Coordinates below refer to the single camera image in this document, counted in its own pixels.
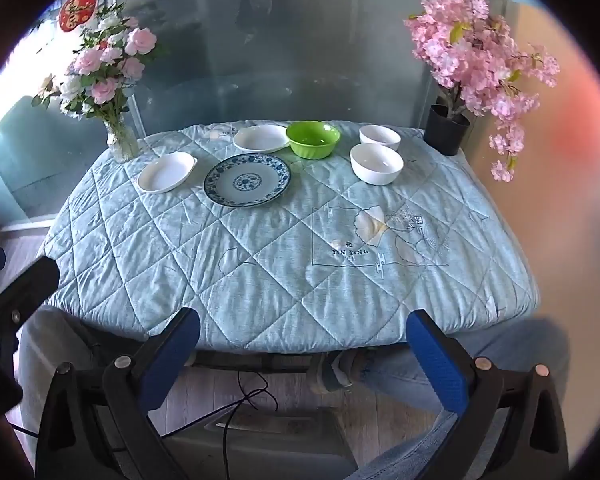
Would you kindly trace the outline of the white oval dish with handles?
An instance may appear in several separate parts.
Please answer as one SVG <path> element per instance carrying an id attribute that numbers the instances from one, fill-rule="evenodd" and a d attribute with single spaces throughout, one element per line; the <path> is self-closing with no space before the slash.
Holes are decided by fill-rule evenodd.
<path id="1" fill-rule="evenodd" d="M 141 191 L 149 194 L 172 191 L 189 177 L 197 162 L 198 159 L 188 153 L 163 155 L 140 172 L 137 185 Z"/>

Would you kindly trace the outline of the blue white patterned plate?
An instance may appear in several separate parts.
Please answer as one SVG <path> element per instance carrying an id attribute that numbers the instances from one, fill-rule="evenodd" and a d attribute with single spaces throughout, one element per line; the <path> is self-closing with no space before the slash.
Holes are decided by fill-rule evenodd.
<path id="1" fill-rule="evenodd" d="M 291 171 L 271 154 L 240 154 L 216 164 L 204 178 L 204 194 L 223 207 L 249 208 L 276 200 L 286 191 Z"/>

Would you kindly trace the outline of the white ceramic bowl front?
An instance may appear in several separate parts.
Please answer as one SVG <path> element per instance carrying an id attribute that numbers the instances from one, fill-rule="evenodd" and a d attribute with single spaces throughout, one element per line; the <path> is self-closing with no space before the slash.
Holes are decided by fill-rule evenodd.
<path id="1" fill-rule="evenodd" d="M 350 149 L 354 174 L 371 185 L 392 183 L 404 168 L 404 160 L 391 148 L 376 143 L 360 143 Z"/>

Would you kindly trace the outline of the white ceramic bowl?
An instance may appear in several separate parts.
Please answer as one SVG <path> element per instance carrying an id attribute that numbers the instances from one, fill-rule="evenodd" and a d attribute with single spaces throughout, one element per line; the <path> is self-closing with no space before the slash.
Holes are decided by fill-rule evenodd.
<path id="1" fill-rule="evenodd" d="M 396 151 L 401 143 L 401 136 L 396 131 L 381 125 L 365 125 L 358 130 L 362 143 L 373 143 Z"/>
<path id="2" fill-rule="evenodd" d="M 354 174 L 371 185 L 392 183 L 404 168 L 404 160 L 391 148 L 376 143 L 360 143 L 350 149 Z"/>

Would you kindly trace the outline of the white oval shallow dish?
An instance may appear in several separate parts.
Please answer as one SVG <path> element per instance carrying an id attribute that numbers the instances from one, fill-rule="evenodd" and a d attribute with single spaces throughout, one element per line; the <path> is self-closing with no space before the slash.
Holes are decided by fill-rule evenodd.
<path id="1" fill-rule="evenodd" d="M 286 128 L 280 125 L 263 124 L 240 128 L 234 135 L 233 143 L 246 153 L 275 153 L 286 148 L 289 140 Z"/>

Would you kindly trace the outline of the green plastic bowl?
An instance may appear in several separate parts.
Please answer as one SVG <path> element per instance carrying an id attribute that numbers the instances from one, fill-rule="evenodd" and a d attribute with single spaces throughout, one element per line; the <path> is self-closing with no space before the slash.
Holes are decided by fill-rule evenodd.
<path id="1" fill-rule="evenodd" d="M 295 155 L 307 160 L 321 160 L 332 154 L 341 133 L 326 122 L 306 120 L 292 122 L 286 128 L 286 137 Z"/>

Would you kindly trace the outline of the grey floor box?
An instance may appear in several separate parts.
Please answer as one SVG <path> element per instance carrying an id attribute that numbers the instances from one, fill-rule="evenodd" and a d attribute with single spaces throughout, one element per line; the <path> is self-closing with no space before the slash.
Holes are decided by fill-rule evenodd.
<path id="1" fill-rule="evenodd" d="M 243 406 L 172 434 L 166 448 L 189 479 L 344 479 L 358 470 L 335 413 Z"/>

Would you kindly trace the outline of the light blue quilted tablecloth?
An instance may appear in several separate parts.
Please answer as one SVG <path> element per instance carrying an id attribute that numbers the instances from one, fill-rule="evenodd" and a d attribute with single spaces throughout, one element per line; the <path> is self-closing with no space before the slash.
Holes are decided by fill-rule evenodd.
<path id="1" fill-rule="evenodd" d="M 340 122 L 322 160 L 291 151 L 276 200 L 227 208 L 204 178 L 237 152 L 238 122 L 191 126 L 140 141 L 136 159 L 102 154 L 62 205 L 42 245 L 60 271 L 53 307 L 134 339 L 181 308 L 200 316 L 199 347 L 313 353 L 405 340 L 422 309 L 448 333 L 532 313 L 538 285 L 515 235 L 463 155 L 400 132 L 404 168 L 369 185 L 349 160 L 358 124 Z M 198 159 L 174 190 L 140 190 L 140 172 L 176 152 Z"/>

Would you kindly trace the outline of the glass flower vase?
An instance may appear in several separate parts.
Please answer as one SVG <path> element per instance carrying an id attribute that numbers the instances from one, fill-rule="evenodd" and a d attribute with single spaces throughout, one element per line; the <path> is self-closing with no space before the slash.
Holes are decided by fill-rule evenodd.
<path id="1" fill-rule="evenodd" d="M 140 154 L 140 147 L 133 130 L 122 117 L 104 122 L 107 129 L 107 145 L 111 157 L 119 164 L 124 164 Z"/>

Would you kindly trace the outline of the pink white rose bouquet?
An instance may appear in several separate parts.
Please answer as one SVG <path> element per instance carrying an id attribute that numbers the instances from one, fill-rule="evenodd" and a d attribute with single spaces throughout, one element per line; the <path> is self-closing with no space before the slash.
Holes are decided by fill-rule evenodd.
<path id="1" fill-rule="evenodd" d="M 92 18 L 73 32 L 79 45 L 65 71 L 47 76 L 31 99 L 34 107 L 58 102 L 72 118 L 115 120 L 129 111 L 129 94 L 161 46 L 156 34 L 123 14 L 121 3 L 96 3 Z"/>

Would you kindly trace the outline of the black flower pot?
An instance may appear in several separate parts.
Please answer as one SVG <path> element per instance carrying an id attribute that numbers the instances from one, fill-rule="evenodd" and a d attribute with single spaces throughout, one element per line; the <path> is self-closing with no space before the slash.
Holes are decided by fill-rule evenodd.
<path id="1" fill-rule="evenodd" d="M 424 141 L 445 156 L 455 156 L 469 129 L 470 121 L 464 115 L 446 116 L 448 108 L 441 104 L 430 106 Z"/>

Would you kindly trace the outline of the pink cherry blossom branch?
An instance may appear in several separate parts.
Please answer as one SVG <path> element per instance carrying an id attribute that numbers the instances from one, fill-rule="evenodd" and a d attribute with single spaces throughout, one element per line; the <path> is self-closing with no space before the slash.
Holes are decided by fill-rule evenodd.
<path id="1" fill-rule="evenodd" d="M 540 106 L 537 94 L 524 92 L 520 82 L 532 78 L 547 87 L 557 84 L 560 66 L 543 46 L 518 47 L 504 16 L 493 15 L 488 0 L 422 0 L 422 10 L 410 15 L 413 55 L 429 66 L 453 119 L 467 110 L 495 118 L 489 146 L 498 153 L 491 164 L 495 181 L 514 180 L 524 150 L 521 117 Z"/>

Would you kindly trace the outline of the red round wall decoration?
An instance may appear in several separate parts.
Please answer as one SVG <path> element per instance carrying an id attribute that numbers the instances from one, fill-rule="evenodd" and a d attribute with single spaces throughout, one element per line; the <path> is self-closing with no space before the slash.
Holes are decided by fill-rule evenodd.
<path id="1" fill-rule="evenodd" d="M 97 0 L 66 0 L 58 13 L 63 32 L 72 32 L 87 23 L 95 13 Z"/>

